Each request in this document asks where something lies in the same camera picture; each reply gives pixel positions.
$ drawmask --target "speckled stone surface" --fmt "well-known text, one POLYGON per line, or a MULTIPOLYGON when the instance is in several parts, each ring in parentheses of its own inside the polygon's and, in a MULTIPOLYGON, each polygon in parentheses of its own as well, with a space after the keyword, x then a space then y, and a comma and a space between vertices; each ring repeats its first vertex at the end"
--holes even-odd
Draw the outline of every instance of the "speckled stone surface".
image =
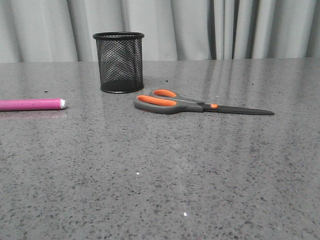
POLYGON ((143 63, 100 91, 97 62, 2 63, 1 240, 320 239, 320 58, 143 63), (135 109, 168 88, 274 116, 135 109))

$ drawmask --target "pink marker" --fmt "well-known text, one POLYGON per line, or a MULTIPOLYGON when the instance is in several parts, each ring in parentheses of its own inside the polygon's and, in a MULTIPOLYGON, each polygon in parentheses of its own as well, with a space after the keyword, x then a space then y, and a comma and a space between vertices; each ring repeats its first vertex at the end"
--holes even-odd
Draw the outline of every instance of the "pink marker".
POLYGON ((0 100, 0 111, 59 110, 66 107, 61 98, 0 100))

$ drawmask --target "gray curtain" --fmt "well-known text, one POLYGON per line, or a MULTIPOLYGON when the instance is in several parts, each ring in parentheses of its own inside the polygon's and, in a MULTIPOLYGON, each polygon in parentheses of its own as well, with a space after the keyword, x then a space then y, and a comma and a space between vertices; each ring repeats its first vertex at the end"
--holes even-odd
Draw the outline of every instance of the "gray curtain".
POLYGON ((155 61, 320 57, 319 0, 0 0, 0 62, 97 61, 94 33, 142 32, 155 61))

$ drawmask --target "scissors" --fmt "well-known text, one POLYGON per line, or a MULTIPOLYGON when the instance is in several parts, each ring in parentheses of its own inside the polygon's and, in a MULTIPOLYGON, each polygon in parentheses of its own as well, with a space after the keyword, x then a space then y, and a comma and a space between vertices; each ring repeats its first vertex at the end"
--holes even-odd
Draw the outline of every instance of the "scissors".
POLYGON ((138 95, 134 101, 137 109, 157 114, 175 114, 180 112, 213 112, 226 114, 247 115, 274 115, 268 110, 252 109, 234 106, 222 106, 217 104, 206 104, 203 101, 193 100, 178 95, 168 89, 152 90, 148 95, 138 95))

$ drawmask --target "black mesh pen holder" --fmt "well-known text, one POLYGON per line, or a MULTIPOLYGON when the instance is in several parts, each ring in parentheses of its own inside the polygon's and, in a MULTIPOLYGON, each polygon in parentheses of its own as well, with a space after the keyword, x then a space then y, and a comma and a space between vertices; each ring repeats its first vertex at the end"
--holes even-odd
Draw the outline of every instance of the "black mesh pen holder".
POLYGON ((101 32, 93 35, 98 55, 100 88, 125 94, 144 88, 140 32, 101 32))

